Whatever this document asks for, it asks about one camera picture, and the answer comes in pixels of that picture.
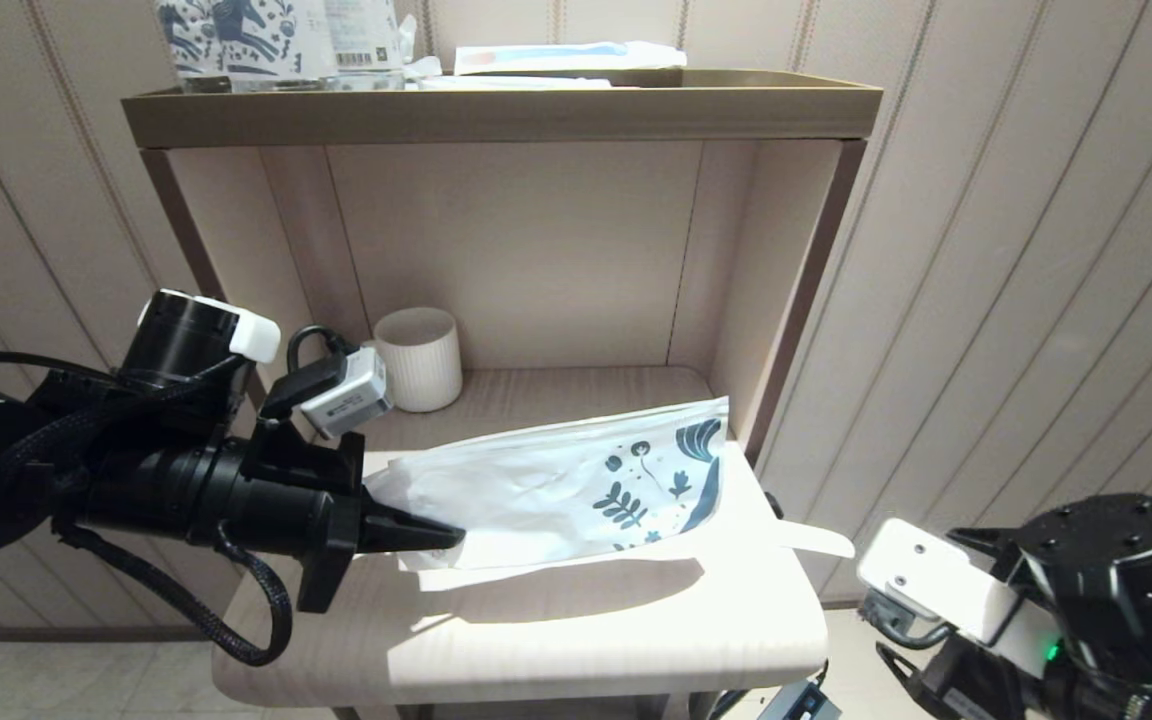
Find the white floral pouch bag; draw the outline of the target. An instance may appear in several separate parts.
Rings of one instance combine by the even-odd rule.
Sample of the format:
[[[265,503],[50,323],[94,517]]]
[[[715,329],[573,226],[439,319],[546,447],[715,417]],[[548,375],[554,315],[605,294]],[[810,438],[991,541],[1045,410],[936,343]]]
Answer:
[[[415,452],[369,475],[376,501],[463,530],[412,570],[524,568],[666,541],[717,511],[730,401],[508,430]]]

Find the grey power inverter box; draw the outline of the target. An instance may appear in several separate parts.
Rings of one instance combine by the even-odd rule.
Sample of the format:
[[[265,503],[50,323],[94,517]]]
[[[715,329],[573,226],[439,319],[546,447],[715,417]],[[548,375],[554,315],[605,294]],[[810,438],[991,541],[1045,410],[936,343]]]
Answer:
[[[840,720],[842,712],[814,680],[783,685],[755,720]]]

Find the white ribbed ceramic mug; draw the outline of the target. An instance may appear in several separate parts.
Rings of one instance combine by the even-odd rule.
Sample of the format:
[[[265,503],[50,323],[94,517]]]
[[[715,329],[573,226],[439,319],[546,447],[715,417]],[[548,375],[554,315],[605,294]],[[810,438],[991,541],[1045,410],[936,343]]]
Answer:
[[[388,372],[394,406],[404,414],[434,414],[463,388],[457,320],[435,306],[407,306],[372,327],[372,342]]]

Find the beige wooden shelf cabinet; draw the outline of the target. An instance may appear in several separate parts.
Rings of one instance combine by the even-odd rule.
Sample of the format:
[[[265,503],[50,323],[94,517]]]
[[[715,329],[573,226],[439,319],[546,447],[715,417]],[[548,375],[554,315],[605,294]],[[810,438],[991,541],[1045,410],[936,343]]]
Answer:
[[[761,488],[867,138],[141,149],[205,295],[291,331],[460,323],[468,382],[367,424],[369,471],[518,427],[730,397],[730,486],[698,532],[535,571],[406,573],[361,556],[268,667],[212,680],[265,708],[664,698],[787,685],[826,661],[799,552]]]

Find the blue patterned package on top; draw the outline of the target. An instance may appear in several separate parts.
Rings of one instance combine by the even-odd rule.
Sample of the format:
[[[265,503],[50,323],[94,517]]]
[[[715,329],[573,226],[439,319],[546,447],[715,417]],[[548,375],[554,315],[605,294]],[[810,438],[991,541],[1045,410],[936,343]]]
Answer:
[[[218,0],[212,18],[233,91],[305,88],[338,76],[324,0]]]

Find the crumpled clear plastic wrapper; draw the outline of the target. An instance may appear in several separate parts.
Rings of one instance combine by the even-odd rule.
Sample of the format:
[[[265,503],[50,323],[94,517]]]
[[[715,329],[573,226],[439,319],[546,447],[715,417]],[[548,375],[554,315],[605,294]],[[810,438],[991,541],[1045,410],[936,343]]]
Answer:
[[[408,14],[397,24],[399,53],[401,53],[403,65],[403,77],[407,82],[425,81],[444,76],[442,61],[438,56],[416,58],[415,44],[419,23],[414,15]]]

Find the clear bottle with barcode label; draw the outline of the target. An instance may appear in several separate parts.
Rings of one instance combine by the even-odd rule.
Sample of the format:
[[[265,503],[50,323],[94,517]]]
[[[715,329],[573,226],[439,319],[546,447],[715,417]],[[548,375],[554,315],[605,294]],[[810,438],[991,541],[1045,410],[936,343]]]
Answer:
[[[323,0],[338,91],[404,88],[402,36],[394,0]]]

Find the white blue toothbrush packet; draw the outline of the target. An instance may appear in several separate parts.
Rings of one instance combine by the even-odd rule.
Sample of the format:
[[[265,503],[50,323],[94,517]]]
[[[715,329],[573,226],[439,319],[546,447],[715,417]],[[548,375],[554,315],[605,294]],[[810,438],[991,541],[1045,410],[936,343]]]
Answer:
[[[456,76],[548,70],[667,69],[689,65],[684,50],[653,41],[462,46],[454,54]]]

